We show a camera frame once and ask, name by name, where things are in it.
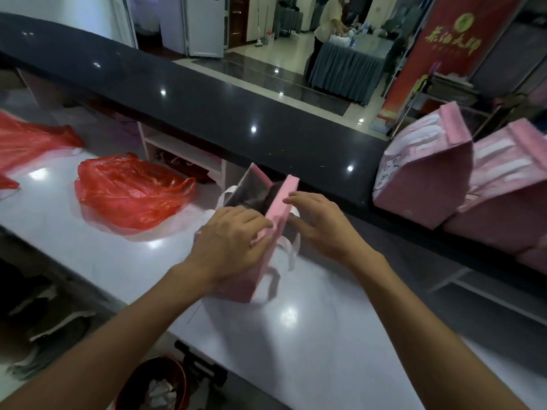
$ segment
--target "red banner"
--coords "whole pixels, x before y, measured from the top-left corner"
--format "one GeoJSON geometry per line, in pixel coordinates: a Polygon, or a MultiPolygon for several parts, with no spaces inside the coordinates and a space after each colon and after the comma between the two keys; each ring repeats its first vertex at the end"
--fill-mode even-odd
{"type": "Polygon", "coordinates": [[[467,76],[496,41],[522,0],[437,0],[380,116],[396,119],[418,79],[432,69],[467,76]]]}

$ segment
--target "black granite counter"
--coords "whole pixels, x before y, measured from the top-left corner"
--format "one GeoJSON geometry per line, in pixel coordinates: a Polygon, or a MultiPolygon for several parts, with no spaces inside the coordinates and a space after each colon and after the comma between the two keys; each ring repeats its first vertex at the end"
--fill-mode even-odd
{"type": "Polygon", "coordinates": [[[372,205],[387,142],[113,40],[44,20],[0,13],[0,60],[100,99],[128,116],[238,165],[255,162],[301,179],[346,213],[471,269],[547,298],[547,276],[510,256],[429,231],[372,205]]]}

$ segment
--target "white shirt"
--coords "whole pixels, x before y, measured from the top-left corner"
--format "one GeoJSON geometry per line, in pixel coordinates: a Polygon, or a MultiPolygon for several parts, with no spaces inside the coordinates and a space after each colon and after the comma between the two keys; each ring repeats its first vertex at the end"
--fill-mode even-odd
{"type": "Polygon", "coordinates": [[[332,20],[342,20],[342,6],[338,0],[328,0],[319,19],[319,27],[313,32],[319,41],[326,43],[336,32],[332,20]]]}

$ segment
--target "left hand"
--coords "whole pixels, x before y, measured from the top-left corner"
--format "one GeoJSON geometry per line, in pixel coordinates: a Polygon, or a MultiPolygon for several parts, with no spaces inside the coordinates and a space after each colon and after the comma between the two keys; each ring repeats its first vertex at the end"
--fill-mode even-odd
{"type": "Polygon", "coordinates": [[[177,267],[214,285],[254,266],[269,247],[270,238],[255,244],[258,232],[273,224],[262,214],[242,206],[218,209],[200,230],[192,251],[177,267]]]}

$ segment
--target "person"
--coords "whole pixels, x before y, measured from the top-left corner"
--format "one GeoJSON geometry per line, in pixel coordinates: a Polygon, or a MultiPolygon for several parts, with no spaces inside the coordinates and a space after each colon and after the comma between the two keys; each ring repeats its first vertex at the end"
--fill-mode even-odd
{"type": "MultiPolygon", "coordinates": [[[[285,200],[313,223],[289,222],[323,255],[351,270],[376,310],[427,410],[527,407],[403,283],[338,206],[320,194],[285,200]]],[[[218,282],[255,264],[269,245],[256,234],[272,224],[241,206],[216,211],[188,257],[135,303],[19,388],[0,410],[104,410],[160,335],[218,282]]]]}
{"type": "Polygon", "coordinates": [[[306,69],[306,80],[308,82],[310,81],[311,71],[323,44],[329,41],[330,37],[335,33],[347,33],[347,27],[342,23],[342,7],[349,2],[350,0],[328,0],[326,2],[319,18],[319,27],[313,32],[315,36],[313,52],[306,69]]]}

